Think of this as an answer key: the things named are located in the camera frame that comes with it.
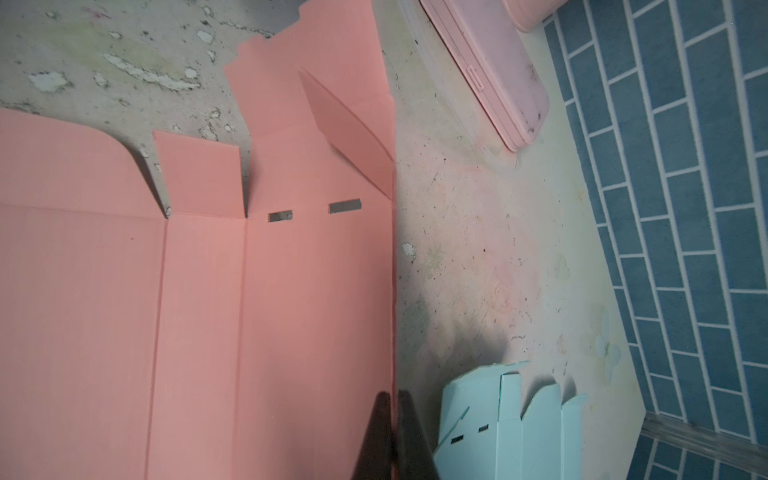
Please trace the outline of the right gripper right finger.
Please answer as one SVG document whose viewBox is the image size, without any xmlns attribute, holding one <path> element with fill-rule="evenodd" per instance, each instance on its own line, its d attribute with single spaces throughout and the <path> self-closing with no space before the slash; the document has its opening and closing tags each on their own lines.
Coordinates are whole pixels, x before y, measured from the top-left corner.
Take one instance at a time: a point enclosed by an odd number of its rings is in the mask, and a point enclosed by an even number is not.
<svg viewBox="0 0 768 480">
<path fill-rule="evenodd" d="M 439 480 L 415 402 L 406 390 L 397 396 L 396 459 L 401 480 Z"/>
</svg>

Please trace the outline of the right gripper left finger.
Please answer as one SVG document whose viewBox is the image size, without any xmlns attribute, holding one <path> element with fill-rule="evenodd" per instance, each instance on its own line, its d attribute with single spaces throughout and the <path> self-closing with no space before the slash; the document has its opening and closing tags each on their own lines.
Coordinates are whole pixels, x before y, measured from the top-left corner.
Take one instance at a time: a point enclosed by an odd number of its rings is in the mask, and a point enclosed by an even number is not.
<svg viewBox="0 0 768 480">
<path fill-rule="evenodd" d="M 353 480 L 390 480 L 392 478 L 391 396 L 376 395 L 369 422 L 352 474 Z"/>
</svg>

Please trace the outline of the pink paper box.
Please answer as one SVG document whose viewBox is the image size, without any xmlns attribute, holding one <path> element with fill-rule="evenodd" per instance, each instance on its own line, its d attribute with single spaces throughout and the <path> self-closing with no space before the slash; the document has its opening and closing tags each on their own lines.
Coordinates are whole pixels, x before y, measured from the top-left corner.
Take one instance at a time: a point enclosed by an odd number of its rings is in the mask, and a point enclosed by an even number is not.
<svg viewBox="0 0 768 480">
<path fill-rule="evenodd" d="M 1 113 L 1 475 L 350 479 L 394 369 L 395 106 L 372 5 L 225 69 L 252 140 Z"/>
</svg>

